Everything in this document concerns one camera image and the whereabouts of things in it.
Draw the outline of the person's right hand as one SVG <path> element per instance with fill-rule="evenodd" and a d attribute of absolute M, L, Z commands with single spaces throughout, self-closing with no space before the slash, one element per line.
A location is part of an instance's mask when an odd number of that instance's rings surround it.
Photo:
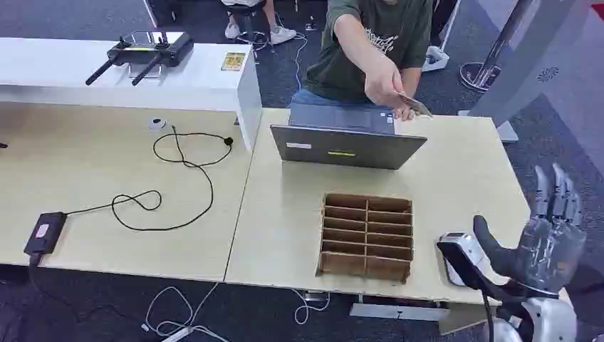
<path fill-rule="evenodd" d="M 401 109 L 403 107 L 399 95 L 401 91 L 400 72 L 389 58 L 374 62 L 365 70 L 365 94 L 376 105 Z"/>

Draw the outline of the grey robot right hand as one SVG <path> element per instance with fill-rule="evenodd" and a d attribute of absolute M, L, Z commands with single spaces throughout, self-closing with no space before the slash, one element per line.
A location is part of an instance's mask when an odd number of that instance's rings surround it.
<path fill-rule="evenodd" d="M 481 215 L 473 218 L 473 230 L 495 273 L 557 294 L 575 274 L 586 232 L 581 228 L 582 203 L 574 182 L 558 163 L 552 167 L 555 179 L 550 183 L 543 169 L 535 166 L 533 209 L 516 248 L 501 246 Z"/>

